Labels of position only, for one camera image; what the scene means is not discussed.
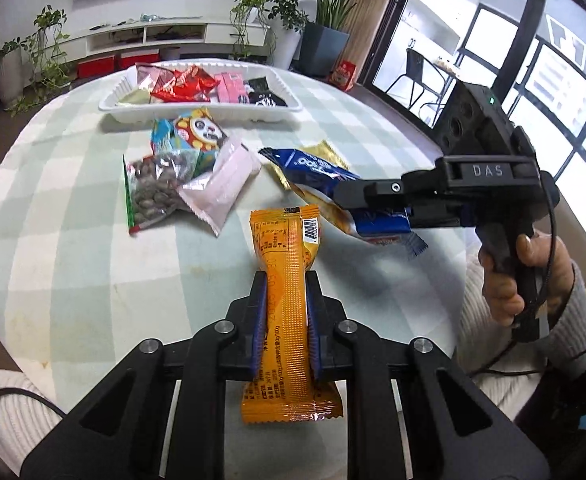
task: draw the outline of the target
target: hand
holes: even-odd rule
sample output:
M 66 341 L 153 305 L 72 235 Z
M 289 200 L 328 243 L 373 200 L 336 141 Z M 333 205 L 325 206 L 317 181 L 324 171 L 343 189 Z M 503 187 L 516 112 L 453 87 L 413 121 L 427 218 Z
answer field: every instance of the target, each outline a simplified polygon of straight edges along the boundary
M 533 238 L 519 235 L 516 249 L 518 258 L 523 264 L 528 267 L 545 269 L 551 251 L 551 236 L 541 232 L 535 232 Z M 514 316 L 524 310 L 524 299 L 518 294 L 515 279 L 506 274 L 494 272 L 495 262 L 484 247 L 480 249 L 478 259 L 484 268 L 482 294 L 489 304 L 490 314 L 500 325 L 510 326 Z M 569 251 L 567 251 L 564 242 L 557 238 L 546 300 L 550 316 L 566 303 L 574 281 L 575 273 Z

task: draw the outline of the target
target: barcode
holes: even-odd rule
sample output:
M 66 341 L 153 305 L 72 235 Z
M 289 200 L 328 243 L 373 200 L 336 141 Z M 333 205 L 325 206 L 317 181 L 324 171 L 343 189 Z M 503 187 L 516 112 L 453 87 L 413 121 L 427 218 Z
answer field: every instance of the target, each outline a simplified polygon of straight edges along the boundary
M 307 218 L 302 220 L 304 225 L 304 241 L 310 244 L 318 243 L 320 227 L 317 218 Z

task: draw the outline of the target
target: black bracket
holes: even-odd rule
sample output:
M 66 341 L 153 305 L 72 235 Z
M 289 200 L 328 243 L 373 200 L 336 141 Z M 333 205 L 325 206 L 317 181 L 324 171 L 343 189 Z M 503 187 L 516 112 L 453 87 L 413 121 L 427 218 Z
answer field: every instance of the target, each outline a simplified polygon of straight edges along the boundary
M 322 295 L 315 272 L 306 283 L 315 378 L 347 384 L 349 480 L 406 480 L 391 380 L 415 478 L 550 477 L 542 453 L 432 341 L 382 339 L 347 320 L 342 304 Z M 20 478 L 157 479 L 181 379 L 166 479 L 222 480 L 226 381 L 255 376 L 265 287 L 265 273 L 257 272 L 250 295 L 191 339 L 142 341 L 26 457 Z

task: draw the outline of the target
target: black snack package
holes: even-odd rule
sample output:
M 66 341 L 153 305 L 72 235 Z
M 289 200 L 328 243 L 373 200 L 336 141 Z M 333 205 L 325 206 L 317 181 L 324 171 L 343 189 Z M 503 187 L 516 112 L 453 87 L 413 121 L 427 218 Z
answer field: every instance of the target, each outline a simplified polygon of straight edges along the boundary
M 286 101 L 273 92 L 253 92 L 249 94 L 249 101 L 257 106 L 285 106 Z
M 250 91 L 247 90 L 249 94 L 252 92 L 264 93 L 270 90 L 270 88 L 268 87 L 268 81 L 266 81 L 265 77 L 249 79 L 248 81 L 245 81 L 244 84 L 250 86 L 250 88 L 252 89 Z

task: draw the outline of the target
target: potted plant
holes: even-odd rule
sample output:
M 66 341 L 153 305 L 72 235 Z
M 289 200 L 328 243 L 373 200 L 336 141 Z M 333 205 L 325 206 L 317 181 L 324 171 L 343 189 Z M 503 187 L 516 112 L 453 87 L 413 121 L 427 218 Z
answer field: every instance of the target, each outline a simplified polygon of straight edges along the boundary
M 60 42 L 69 37 L 62 33 L 66 20 L 64 9 L 53 10 L 53 7 L 47 5 L 33 21 L 38 29 L 27 36 L 21 45 L 32 65 L 30 82 L 34 92 L 17 101 L 12 107 L 14 114 L 48 101 L 70 84 L 65 72 L 66 53 L 60 46 Z
M 288 70 L 308 16 L 298 8 L 297 0 L 267 0 L 266 2 L 273 3 L 268 18 L 274 20 L 271 30 L 276 41 L 269 62 L 276 68 Z
M 317 0 L 317 16 L 304 29 L 300 50 L 300 72 L 326 77 L 346 46 L 349 35 L 340 31 L 355 7 L 353 0 Z
M 19 37 L 0 49 L 0 101 L 12 107 L 23 96 L 22 42 Z
M 247 25 L 259 22 L 266 27 L 266 0 L 236 0 L 231 9 L 231 23 L 237 31 L 237 40 L 233 45 L 233 57 L 235 59 L 247 59 L 250 56 Z

